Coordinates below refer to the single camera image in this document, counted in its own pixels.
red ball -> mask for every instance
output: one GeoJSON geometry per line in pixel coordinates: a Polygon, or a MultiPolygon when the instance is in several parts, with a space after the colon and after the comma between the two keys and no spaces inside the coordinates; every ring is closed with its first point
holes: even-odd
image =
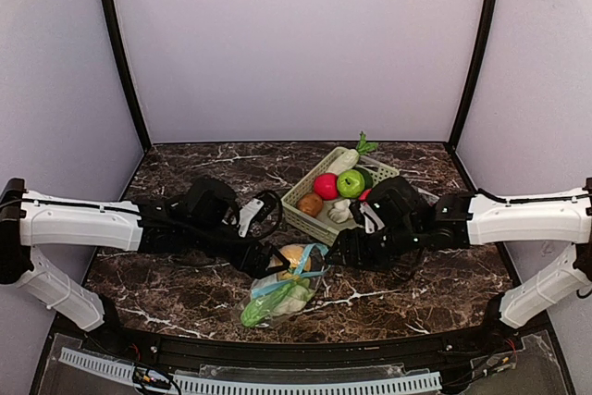
{"type": "Polygon", "coordinates": [[[339,198],[337,175],[325,173],[314,180],[314,192],[325,201],[339,198]]]}

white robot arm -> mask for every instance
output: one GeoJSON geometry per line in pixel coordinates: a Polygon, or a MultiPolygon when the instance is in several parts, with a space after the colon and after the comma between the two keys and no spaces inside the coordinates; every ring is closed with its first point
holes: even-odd
{"type": "Polygon", "coordinates": [[[590,190],[589,179],[584,188],[559,193],[515,197],[486,191],[457,193],[429,205],[404,178],[386,179],[366,198],[386,227],[376,233],[343,230],[326,259],[330,264],[385,270],[401,254],[418,248],[468,248],[497,241],[572,242],[535,277],[490,301],[484,322],[516,329],[573,291],[592,285],[590,190]]]}
{"type": "Polygon", "coordinates": [[[117,328],[115,306],[55,267],[37,248],[44,244],[112,247],[126,252],[176,253],[198,248],[223,257],[254,278],[286,270],[290,262],[259,240],[278,227],[279,197],[259,193],[238,209],[236,194],[215,179],[197,179],[185,194],[166,201],[99,203],[62,199],[27,191],[23,179],[11,179],[0,194],[0,284],[24,289],[87,332],[105,324],[117,328]],[[278,210],[274,227],[247,236],[253,220],[278,210]],[[236,226],[223,219],[228,210],[236,226]],[[281,265],[268,267],[271,256],[281,265]]]}

white vent grille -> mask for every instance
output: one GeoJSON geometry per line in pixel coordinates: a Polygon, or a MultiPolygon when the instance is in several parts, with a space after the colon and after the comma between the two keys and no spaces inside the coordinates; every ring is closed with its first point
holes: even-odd
{"type": "MultiPolygon", "coordinates": [[[[62,348],[59,361],[93,375],[133,386],[131,364],[62,348]]],[[[442,389],[440,373],[336,384],[254,384],[174,375],[183,395],[408,395],[442,389]]],[[[176,394],[173,388],[168,393],[176,394]]]]}

cable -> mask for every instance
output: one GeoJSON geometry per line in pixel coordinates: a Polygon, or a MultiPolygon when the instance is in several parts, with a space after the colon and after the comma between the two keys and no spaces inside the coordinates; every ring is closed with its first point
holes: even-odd
{"type": "Polygon", "coordinates": [[[175,389],[179,393],[178,395],[182,395],[182,392],[179,392],[180,391],[179,385],[175,382],[174,379],[172,379],[170,374],[167,374],[166,372],[163,373],[160,370],[154,370],[152,368],[149,368],[149,366],[146,366],[145,364],[141,364],[141,366],[145,366],[146,369],[140,368],[136,364],[133,367],[131,381],[132,381],[132,383],[139,384],[140,388],[141,388],[141,390],[138,390],[138,388],[136,388],[134,386],[134,389],[136,390],[136,392],[141,393],[142,395],[151,395],[153,393],[159,393],[159,392],[156,392],[157,389],[164,389],[164,390],[166,390],[166,393],[168,393],[168,391],[170,390],[170,387],[175,387],[175,389]],[[154,379],[153,377],[151,377],[149,375],[150,372],[156,372],[158,375],[164,376],[166,378],[167,382],[169,383],[169,387],[163,388],[163,387],[156,386],[156,384],[155,384],[156,379],[154,379]]]}
{"type": "Polygon", "coordinates": [[[477,375],[475,378],[471,378],[469,381],[465,381],[464,383],[455,383],[455,384],[447,384],[442,385],[443,388],[458,388],[458,387],[465,387],[469,384],[473,384],[481,378],[485,378],[487,376],[487,372],[477,375]]]}
{"type": "Polygon", "coordinates": [[[2,203],[2,204],[0,204],[0,210],[2,210],[2,209],[3,209],[3,208],[5,208],[5,207],[9,207],[9,206],[10,206],[10,205],[12,205],[12,204],[18,204],[18,203],[22,203],[23,201],[24,201],[24,200],[22,200],[22,199],[15,199],[15,200],[13,200],[13,201],[8,201],[8,202],[6,202],[6,203],[2,203]]]}
{"type": "Polygon", "coordinates": [[[495,201],[499,204],[532,204],[532,203],[555,203],[562,201],[571,201],[572,199],[580,200],[585,198],[592,198],[592,193],[576,194],[575,196],[548,196],[545,198],[514,198],[505,199],[490,193],[487,190],[478,189],[477,193],[483,194],[486,198],[491,201],[495,201]]]}
{"type": "Polygon", "coordinates": [[[587,291],[587,292],[586,292],[586,293],[584,293],[584,294],[582,294],[582,293],[580,292],[580,289],[578,289],[578,290],[575,292],[575,294],[577,295],[577,297],[578,297],[580,300],[585,300],[587,297],[589,297],[590,295],[592,295],[592,289],[590,289],[589,291],[587,291]]]}
{"type": "MultiPolygon", "coordinates": [[[[101,349],[101,351],[103,353],[105,353],[106,355],[115,356],[116,358],[121,358],[121,357],[117,357],[112,352],[108,351],[105,347],[103,347],[101,345],[101,343],[99,341],[97,341],[93,337],[91,337],[87,334],[84,334],[84,337],[86,339],[89,339],[90,341],[92,341],[92,343],[96,347],[101,349]]],[[[132,344],[132,346],[135,346],[135,349],[138,350],[138,354],[139,354],[140,350],[138,349],[138,346],[136,346],[135,344],[132,344]]],[[[158,375],[163,376],[166,379],[166,381],[168,381],[171,384],[171,386],[177,390],[178,395],[183,395],[183,392],[181,391],[179,384],[177,384],[177,382],[173,379],[173,377],[169,373],[165,372],[164,370],[160,370],[159,368],[154,367],[153,365],[140,363],[139,361],[136,361],[136,360],[131,360],[130,358],[121,358],[121,359],[126,360],[126,361],[131,361],[134,364],[134,371],[137,367],[145,367],[146,369],[152,370],[152,371],[156,372],[158,375]]],[[[140,384],[140,386],[142,387],[142,390],[144,390],[144,393],[145,393],[145,387],[143,386],[143,384],[140,384]]]]}
{"type": "Polygon", "coordinates": [[[493,355],[495,355],[496,353],[499,353],[499,351],[493,351],[491,354],[489,354],[488,356],[486,356],[485,358],[483,358],[481,361],[479,361],[479,363],[477,363],[474,367],[472,367],[471,370],[469,370],[466,374],[463,374],[463,375],[459,376],[458,378],[453,379],[450,382],[447,382],[446,384],[442,384],[442,386],[443,387],[447,387],[447,386],[460,386],[460,385],[464,385],[465,383],[459,384],[458,382],[461,381],[461,380],[463,380],[463,379],[465,379],[465,378],[467,378],[468,376],[471,376],[476,369],[478,369],[479,367],[481,367],[483,364],[486,364],[487,361],[489,361],[493,357],[493,355]]]}
{"type": "Polygon", "coordinates": [[[135,344],[131,344],[130,347],[136,351],[136,360],[137,361],[141,361],[142,360],[142,354],[140,353],[140,349],[138,349],[138,346],[136,346],[135,344]]]}
{"type": "Polygon", "coordinates": [[[63,201],[47,201],[47,200],[40,200],[40,199],[23,198],[22,200],[16,200],[16,201],[11,201],[9,203],[2,204],[2,206],[8,206],[10,204],[23,202],[23,203],[44,204],[44,205],[61,205],[61,206],[65,206],[65,207],[75,207],[75,208],[91,208],[93,210],[100,210],[100,211],[106,211],[106,212],[125,213],[128,215],[139,216],[144,219],[152,219],[153,221],[162,222],[162,223],[168,224],[170,226],[185,228],[186,230],[196,233],[197,235],[199,235],[203,238],[206,238],[212,242],[232,243],[232,244],[251,244],[255,241],[259,241],[259,240],[262,240],[263,238],[267,238],[268,236],[273,234],[276,230],[278,230],[279,225],[281,224],[281,220],[283,218],[283,208],[282,208],[282,204],[281,204],[281,198],[279,197],[279,195],[273,190],[265,190],[265,191],[262,191],[262,193],[269,193],[277,201],[276,222],[274,223],[274,225],[272,226],[272,228],[270,230],[268,230],[267,232],[265,232],[261,235],[250,236],[250,237],[241,238],[238,240],[234,240],[234,239],[231,240],[229,238],[217,236],[217,235],[214,235],[206,230],[202,230],[200,228],[192,226],[191,224],[187,224],[182,221],[177,221],[177,220],[171,219],[169,217],[159,217],[159,216],[155,216],[155,215],[147,215],[143,212],[129,210],[128,208],[114,207],[111,205],[99,205],[99,204],[89,204],[89,203],[67,203],[67,202],[63,202],[63,201]]]}
{"type": "Polygon", "coordinates": [[[518,364],[518,352],[516,351],[516,345],[514,344],[514,341],[512,341],[511,339],[506,339],[506,342],[510,345],[510,347],[512,347],[514,364],[518,364]]]}

plastic bag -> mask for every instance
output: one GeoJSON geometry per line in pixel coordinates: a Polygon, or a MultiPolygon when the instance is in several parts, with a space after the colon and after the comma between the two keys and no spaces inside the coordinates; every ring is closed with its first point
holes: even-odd
{"type": "Polygon", "coordinates": [[[275,327],[301,312],[327,272],[323,256],[328,248],[324,244],[290,244],[279,250],[292,267],[253,282],[249,296],[235,307],[235,315],[245,327],[275,327]]]}

